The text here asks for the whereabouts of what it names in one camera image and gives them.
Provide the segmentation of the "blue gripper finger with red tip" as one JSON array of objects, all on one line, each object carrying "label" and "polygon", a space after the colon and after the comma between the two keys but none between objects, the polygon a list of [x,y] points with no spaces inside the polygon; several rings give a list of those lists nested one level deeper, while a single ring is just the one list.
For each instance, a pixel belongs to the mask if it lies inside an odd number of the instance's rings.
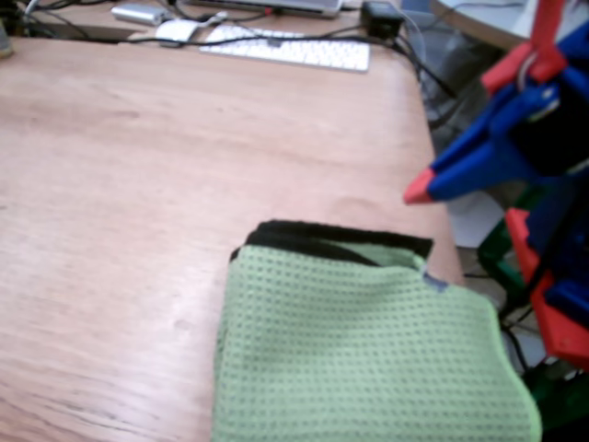
[{"label": "blue gripper finger with red tip", "polygon": [[448,148],[458,143],[484,141],[492,141],[496,145],[512,145],[517,148],[510,140],[509,132],[520,120],[521,95],[514,90],[503,90],[491,99],[477,120]]},{"label": "blue gripper finger with red tip", "polygon": [[425,168],[406,189],[405,204],[445,202],[508,180],[528,179],[530,163],[512,145],[458,143]]}]

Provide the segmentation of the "blue gripper body black motor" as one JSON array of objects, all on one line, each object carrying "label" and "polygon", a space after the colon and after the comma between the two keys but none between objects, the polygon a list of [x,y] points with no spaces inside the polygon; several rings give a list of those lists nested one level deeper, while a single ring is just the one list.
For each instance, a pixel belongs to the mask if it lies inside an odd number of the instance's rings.
[{"label": "blue gripper body black motor", "polygon": [[588,61],[574,58],[547,83],[526,82],[531,113],[510,136],[541,176],[559,176],[588,161]]}]

